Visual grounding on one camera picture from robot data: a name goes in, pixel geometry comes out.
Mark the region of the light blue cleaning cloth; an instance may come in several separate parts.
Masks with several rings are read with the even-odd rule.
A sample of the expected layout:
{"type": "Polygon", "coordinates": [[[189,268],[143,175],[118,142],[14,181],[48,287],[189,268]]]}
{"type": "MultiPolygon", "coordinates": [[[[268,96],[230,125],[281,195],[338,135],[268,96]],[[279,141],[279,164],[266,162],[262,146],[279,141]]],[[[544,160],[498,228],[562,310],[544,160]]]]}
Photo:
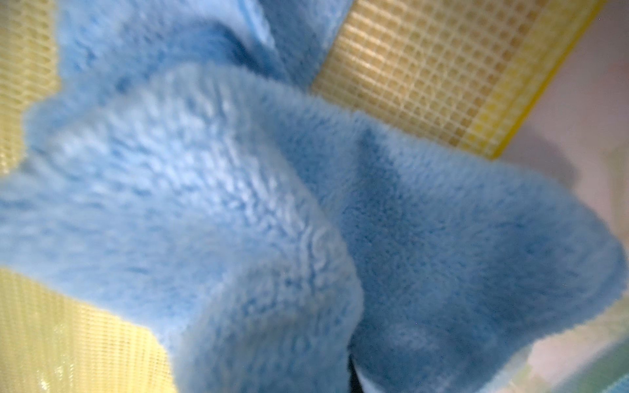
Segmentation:
{"type": "Polygon", "coordinates": [[[1,262],[152,331],[182,392],[475,392],[621,296],[537,173],[306,92],[347,1],[61,1],[1,262]]]}

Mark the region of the yellow mesh document bag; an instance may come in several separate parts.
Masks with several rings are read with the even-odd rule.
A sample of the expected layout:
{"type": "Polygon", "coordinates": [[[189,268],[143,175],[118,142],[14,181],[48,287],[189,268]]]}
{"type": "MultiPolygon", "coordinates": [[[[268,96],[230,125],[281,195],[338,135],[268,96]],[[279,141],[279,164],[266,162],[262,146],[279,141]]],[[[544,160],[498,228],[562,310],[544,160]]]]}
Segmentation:
{"type": "MultiPolygon", "coordinates": [[[[601,1],[356,1],[311,90],[495,159],[601,1]]],[[[1,273],[4,392],[172,392],[145,329],[1,273]]]]}

